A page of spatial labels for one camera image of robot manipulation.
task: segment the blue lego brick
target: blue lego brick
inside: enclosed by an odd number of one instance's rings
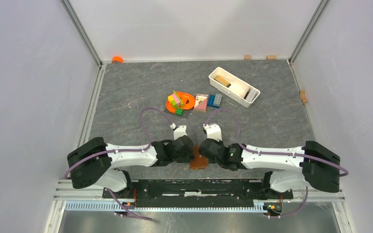
[[[214,100],[215,100],[215,96],[214,95],[209,95],[208,106],[214,105]]]
[[[220,108],[221,97],[220,94],[209,95],[208,107]]]
[[[221,94],[216,94],[216,95],[215,95],[214,105],[215,105],[215,106],[218,106],[218,108],[219,108],[220,105],[221,105],[221,98],[222,98],[222,95],[221,95]]]

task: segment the gray marble surface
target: gray marble surface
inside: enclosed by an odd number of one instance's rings
[[[245,108],[226,95],[221,108],[238,117],[242,143],[259,147],[287,148],[301,146],[313,139],[311,127],[301,104],[297,85],[284,60],[199,61],[163,63],[108,64],[93,120],[90,138],[102,136],[115,145],[143,145],[147,138],[139,123],[146,107],[164,110],[172,91],[192,95],[220,93],[209,84],[208,75],[222,67],[261,91]],[[191,111],[187,119],[169,115],[177,125],[187,125],[187,134],[195,145],[206,139],[203,123],[215,109],[206,113]],[[143,116],[153,141],[173,139],[168,122],[158,112],[148,110]],[[215,114],[226,145],[236,142],[237,126],[225,112]],[[188,164],[172,163],[167,167],[123,167],[132,179],[204,179],[262,178],[268,169],[229,171],[218,165],[204,170],[189,170]]]

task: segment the aluminum frame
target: aluminum frame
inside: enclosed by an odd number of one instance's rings
[[[102,60],[99,58],[98,53],[95,50],[95,47],[93,46],[91,40],[89,39],[88,34],[86,34],[86,31],[79,20],[78,16],[76,15],[75,10],[72,7],[72,4],[69,0],[61,0],[62,5],[65,8],[65,11],[67,12],[69,18],[71,19],[73,26],[75,27],[76,31],[78,32],[79,36],[81,37],[82,41],[84,42],[86,48],[89,50],[89,53],[92,56],[92,59],[94,59],[94,62],[98,65],[98,67],[102,66]]]
[[[317,24],[318,20],[320,19],[322,13],[324,12],[325,8],[327,7],[330,0],[321,0],[320,4],[318,4],[317,9],[315,10],[312,18],[310,19],[308,25],[306,26],[300,40],[295,46],[294,51],[292,52],[291,56],[289,57],[288,61],[290,66],[294,63],[297,56],[300,54],[301,49],[304,47],[306,41],[308,40],[309,36],[311,35],[312,30],[314,29],[315,25]]]
[[[74,189],[72,187],[72,181],[70,180],[59,180],[58,186],[55,191],[55,196],[52,202],[51,211],[45,226],[45,233],[58,233],[61,226],[63,214],[68,203],[74,203],[76,201],[82,201],[93,204],[110,203],[111,199],[102,198],[103,188],[102,187],[88,187],[83,189]],[[302,202],[305,196],[305,190],[293,190],[294,198],[287,202]],[[132,202],[133,199],[121,199],[120,201]],[[259,202],[278,202],[279,200],[254,200],[256,205]],[[335,216],[341,233],[353,233],[354,230],[348,220],[347,211],[345,207],[345,197],[340,190],[338,193],[326,193],[311,188],[308,192],[307,202],[331,202],[334,207]],[[162,210],[162,208],[143,208],[142,211],[147,212],[170,212],[172,210]]]

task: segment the white tray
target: white tray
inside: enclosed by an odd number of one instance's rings
[[[231,85],[229,87],[226,87],[218,81],[216,81],[214,78],[218,75],[227,80]],[[261,94],[261,92],[258,89],[242,81],[241,79],[239,79],[238,77],[236,77],[235,75],[231,74],[230,72],[226,71],[221,67],[216,68],[209,75],[209,83],[215,88],[217,88],[220,92],[226,94],[231,99],[235,100],[236,102],[238,102],[246,108],[248,108],[256,100],[256,98],[258,98],[259,94]],[[256,94],[252,101],[248,102],[244,99],[244,97],[250,88],[254,89],[256,91]]]

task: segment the gray floor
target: gray floor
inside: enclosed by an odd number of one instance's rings
[[[139,123],[139,113],[146,107],[164,110],[172,91],[195,95],[220,93],[209,84],[208,75],[217,67],[261,91],[261,95],[245,108],[222,96],[221,108],[238,117],[245,144],[259,147],[287,148],[302,146],[313,138],[297,85],[284,60],[203,61],[164,63],[108,64],[94,116],[90,138],[104,137],[115,145],[147,143]],[[191,111],[187,119],[170,115],[175,124],[187,125],[188,136],[195,145],[206,139],[202,125],[214,108],[206,113]],[[152,140],[173,139],[172,130],[159,113],[149,110],[143,116]],[[211,123],[222,128],[226,145],[236,142],[237,127],[227,113],[214,116]],[[172,163],[167,167],[123,167],[132,179],[203,179],[261,178],[267,169],[232,172],[210,165],[204,170],[189,170],[188,164]]]
[[[284,204],[284,213],[299,203]],[[60,233],[339,233],[331,203],[308,203],[296,215],[268,220],[246,213],[141,213],[154,221],[119,218],[112,212],[67,211]]]

